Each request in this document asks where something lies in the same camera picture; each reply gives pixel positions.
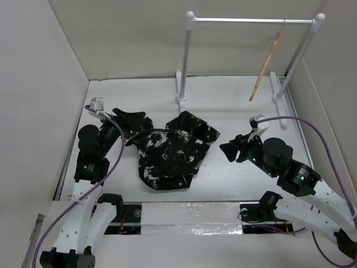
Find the black white patterned trousers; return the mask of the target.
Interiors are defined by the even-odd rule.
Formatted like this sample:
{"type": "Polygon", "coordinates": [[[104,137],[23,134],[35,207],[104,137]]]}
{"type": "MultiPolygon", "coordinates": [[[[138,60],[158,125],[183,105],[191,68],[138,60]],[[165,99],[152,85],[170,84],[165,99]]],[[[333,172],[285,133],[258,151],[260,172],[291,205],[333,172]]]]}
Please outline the black white patterned trousers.
{"type": "Polygon", "coordinates": [[[183,111],[165,128],[154,128],[152,120],[145,117],[138,131],[126,138],[126,146],[137,148],[139,177],[148,187],[180,190],[190,187],[219,136],[220,132],[206,121],[183,111]]]}

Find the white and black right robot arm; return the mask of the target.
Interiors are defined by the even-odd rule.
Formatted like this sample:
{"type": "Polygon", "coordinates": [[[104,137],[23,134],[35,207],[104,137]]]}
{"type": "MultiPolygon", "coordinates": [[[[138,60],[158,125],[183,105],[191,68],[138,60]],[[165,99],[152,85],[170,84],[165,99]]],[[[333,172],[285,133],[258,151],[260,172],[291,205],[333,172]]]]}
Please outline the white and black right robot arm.
{"type": "Polygon", "coordinates": [[[314,206],[315,212],[272,191],[263,194],[258,213],[265,220],[274,216],[296,221],[320,234],[351,259],[356,258],[356,226],[347,202],[336,194],[308,165],[293,159],[293,148],[280,138],[262,141],[259,136],[237,135],[220,149],[229,162],[250,161],[268,176],[277,179],[283,191],[314,206]]]}

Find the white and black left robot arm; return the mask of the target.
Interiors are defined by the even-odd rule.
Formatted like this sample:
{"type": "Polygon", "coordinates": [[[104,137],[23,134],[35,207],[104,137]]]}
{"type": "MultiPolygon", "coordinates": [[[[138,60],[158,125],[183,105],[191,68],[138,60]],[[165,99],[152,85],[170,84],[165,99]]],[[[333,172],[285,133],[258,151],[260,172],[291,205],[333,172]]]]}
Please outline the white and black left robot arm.
{"type": "Polygon", "coordinates": [[[123,198],[118,194],[102,193],[104,182],[119,162],[110,164],[105,157],[117,139],[136,132],[146,114],[128,113],[118,108],[113,115],[86,109],[102,121],[102,126],[85,125],[78,131],[78,158],[70,206],[62,212],[41,237],[44,241],[61,219],[64,224],[49,251],[37,247],[32,261],[35,267],[94,267],[95,250],[112,221],[124,216],[123,198]]]}

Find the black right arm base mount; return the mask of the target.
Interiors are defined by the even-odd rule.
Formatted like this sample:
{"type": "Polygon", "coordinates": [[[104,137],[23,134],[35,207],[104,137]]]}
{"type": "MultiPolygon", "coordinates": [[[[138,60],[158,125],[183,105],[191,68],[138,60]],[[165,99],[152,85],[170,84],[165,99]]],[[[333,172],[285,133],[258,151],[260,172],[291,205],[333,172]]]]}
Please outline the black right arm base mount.
{"type": "Polygon", "coordinates": [[[240,203],[238,219],[242,222],[242,231],[245,235],[294,231],[291,222],[278,219],[273,213],[261,212],[258,203],[240,203]]]}

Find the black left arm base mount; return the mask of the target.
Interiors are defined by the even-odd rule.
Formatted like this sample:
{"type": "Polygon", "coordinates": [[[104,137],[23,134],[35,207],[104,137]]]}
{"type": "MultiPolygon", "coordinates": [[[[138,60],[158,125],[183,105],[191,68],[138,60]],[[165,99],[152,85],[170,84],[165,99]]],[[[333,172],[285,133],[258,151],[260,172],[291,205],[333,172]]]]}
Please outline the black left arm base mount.
{"type": "Polygon", "coordinates": [[[124,212],[107,227],[105,235],[140,235],[142,203],[124,203],[124,212]]]}

